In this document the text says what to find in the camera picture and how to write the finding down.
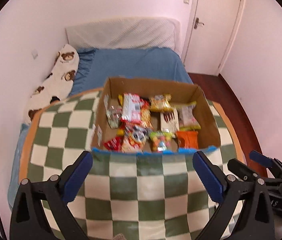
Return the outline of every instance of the door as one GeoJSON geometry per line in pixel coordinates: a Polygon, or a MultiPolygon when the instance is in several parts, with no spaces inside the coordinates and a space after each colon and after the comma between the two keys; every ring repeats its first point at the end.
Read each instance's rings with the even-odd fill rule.
{"type": "Polygon", "coordinates": [[[219,73],[218,69],[232,40],[240,1],[198,0],[184,61],[187,72],[219,73]]]}

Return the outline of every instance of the green and white checkered blanket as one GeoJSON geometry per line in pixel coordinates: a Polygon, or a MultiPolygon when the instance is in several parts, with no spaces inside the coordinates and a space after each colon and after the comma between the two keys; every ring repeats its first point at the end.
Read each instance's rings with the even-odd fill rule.
{"type": "MultiPolygon", "coordinates": [[[[33,141],[27,177],[47,180],[90,150],[93,121],[101,92],[88,92],[49,107],[41,114],[33,141]]],[[[216,118],[221,147],[207,154],[225,174],[236,158],[231,135],[209,102],[216,118]]],[[[47,202],[44,211],[54,234],[64,239],[47,202]]],[[[223,237],[232,231],[239,202],[223,237]]],[[[211,218],[209,198],[192,165],[191,155],[118,155],[93,153],[93,166],[76,199],[68,208],[90,239],[195,239],[211,218]]]]}

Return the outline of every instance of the blue gripper pad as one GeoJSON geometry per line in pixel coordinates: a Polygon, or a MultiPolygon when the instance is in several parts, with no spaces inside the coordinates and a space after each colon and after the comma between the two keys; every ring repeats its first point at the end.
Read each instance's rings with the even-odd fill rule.
{"type": "Polygon", "coordinates": [[[250,152],[250,159],[261,164],[265,168],[271,168],[273,165],[273,161],[271,158],[268,158],[257,151],[250,152]]]}
{"type": "Polygon", "coordinates": [[[80,163],[75,168],[75,170],[64,185],[62,200],[66,204],[72,202],[75,199],[81,185],[83,184],[85,178],[87,177],[88,173],[92,168],[93,157],[91,153],[84,153],[86,153],[85,156],[80,161],[80,163]]]}
{"type": "Polygon", "coordinates": [[[212,201],[222,203],[224,188],[221,182],[214,175],[213,171],[209,168],[203,158],[196,152],[193,155],[193,167],[202,181],[206,191],[208,192],[212,201]]]}

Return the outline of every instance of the chip bag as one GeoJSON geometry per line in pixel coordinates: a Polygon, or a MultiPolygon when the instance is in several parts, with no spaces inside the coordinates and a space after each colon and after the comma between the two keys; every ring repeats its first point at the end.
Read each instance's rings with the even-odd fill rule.
{"type": "Polygon", "coordinates": [[[139,125],[127,123],[125,132],[121,151],[124,153],[142,152],[142,148],[148,139],[147,130],[139,125]]]}
{"type": "Polygon", "coordinates": [[[171,95],[163,94],[163,95],[156,95],[150,98],[150,111],[152,112],[169,112],[173,111],[172,107],[170,106],[169,101],[171,100],[171,95]]]}
{"type": "Polygon", "coordinates": [[[162,131],[152,132],[150,133],[150,138],[153,142],[153,152],[171,150],[172,133],[162,131]]]}

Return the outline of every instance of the blue bed sheet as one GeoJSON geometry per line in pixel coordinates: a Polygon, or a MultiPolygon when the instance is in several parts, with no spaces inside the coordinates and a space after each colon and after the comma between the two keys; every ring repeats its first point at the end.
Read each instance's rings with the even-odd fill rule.
{"type": "MultiPolygon", "coordinates": [[[[69,96],[103,87],[107,77],[143,77],[192,83],[180,57],[169,48],[151,49],[78,49],[78,72],[69,96]]],[[[21,127],[8,190],[12,208],[19,187],[20,156],[29,127],[21,127]]]]}

